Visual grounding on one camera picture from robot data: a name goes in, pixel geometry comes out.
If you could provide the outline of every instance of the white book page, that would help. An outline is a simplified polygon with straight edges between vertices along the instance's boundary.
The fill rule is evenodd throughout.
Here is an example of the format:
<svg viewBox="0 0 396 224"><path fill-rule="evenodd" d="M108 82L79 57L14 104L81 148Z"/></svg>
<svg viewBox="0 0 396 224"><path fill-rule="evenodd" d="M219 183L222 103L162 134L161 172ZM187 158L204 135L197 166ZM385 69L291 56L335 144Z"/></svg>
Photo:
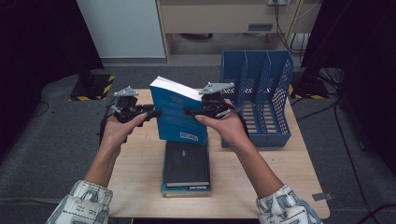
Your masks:
<svg viewBox="0 0 396 224"><path fill-rule="evenodd" d="M193 88L190 88L164 77L157 77L153 82L151 82L150 86L173 91L180 95L187 96L193 100L201 101L202 96L199 94L198 90L195 90Z"/></svg>

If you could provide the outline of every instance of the patterned shirt sleeve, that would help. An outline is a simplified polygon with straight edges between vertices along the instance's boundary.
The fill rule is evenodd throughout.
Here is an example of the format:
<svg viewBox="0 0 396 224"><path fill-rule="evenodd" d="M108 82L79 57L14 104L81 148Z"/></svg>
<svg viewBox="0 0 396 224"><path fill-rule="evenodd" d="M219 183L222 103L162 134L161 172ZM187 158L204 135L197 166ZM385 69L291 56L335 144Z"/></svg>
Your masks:
<svg viewBox="0 0 396 224"><path fill-rule="evenodd" d="M107 223L108 205L112 198L111 190L79 180L58 204L47 223Z"/></svg>
<svg viewBox="0 0 396 224"><path fill-rule="evenodd" d="M311 206L299 199L287 185L256 203L261 224L323 224Z"/></svg>

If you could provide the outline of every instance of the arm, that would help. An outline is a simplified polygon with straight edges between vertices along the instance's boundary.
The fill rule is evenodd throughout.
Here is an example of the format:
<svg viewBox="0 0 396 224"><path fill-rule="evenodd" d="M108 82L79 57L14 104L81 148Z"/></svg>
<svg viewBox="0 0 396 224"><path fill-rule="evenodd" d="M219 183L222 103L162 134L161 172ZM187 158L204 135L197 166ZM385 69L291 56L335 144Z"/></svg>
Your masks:
<svg viewBox="0 0 396 224"><path fill-rule="evenodd" d="M106 187L120 155L120 147L146 115L139 115L124 124L114 116L107 119L102 142L87 174L62 199L47 223L107 223L113 192Z"/></svg>
<svg viewBox="0 0 396 224"><path fill-rule="evenodd" d="M240 160L258 197L256 204L260 210L261 224L322 224L311 206L300 200L289 186L279 180L248 139L242 122L236 114L227 114L222 119L211 119L202 115L195 118L215 129Z"/></svg>

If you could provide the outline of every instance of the hand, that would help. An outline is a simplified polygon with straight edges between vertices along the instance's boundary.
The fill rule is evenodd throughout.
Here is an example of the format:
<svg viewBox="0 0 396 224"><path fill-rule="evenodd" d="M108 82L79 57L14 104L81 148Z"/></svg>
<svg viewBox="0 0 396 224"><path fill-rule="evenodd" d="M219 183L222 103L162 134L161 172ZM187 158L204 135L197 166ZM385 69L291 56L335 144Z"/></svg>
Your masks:
<svg viewBox="0 0 396 224"><path fill-rule="evenodd" d="M134 128L141 124L147 113L136 116L127 123L120 123L114 115L107 118L106 127L103 134L101 147L119 149L124 140L132 133Z"/></svg>
<svg viewBox="0 0 396 224"><path fill-rule="evenodd" d="M195 118L216 130L231 147L235 147L237 143L249 141L242 121L235 113L228 113L222 119L212 119L204 115L197 115Z"/></svg>

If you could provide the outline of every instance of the white wall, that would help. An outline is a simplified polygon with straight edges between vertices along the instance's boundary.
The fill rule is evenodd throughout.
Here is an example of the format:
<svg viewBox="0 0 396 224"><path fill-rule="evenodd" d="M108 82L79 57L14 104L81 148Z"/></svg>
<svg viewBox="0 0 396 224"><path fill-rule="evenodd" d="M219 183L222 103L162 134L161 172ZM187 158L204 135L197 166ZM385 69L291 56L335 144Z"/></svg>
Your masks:
<svg viewBox="0 0 396 224"><path fill-rule="evenodd" d="M155 0L78 0L101 58L165 58Z"/></svg>

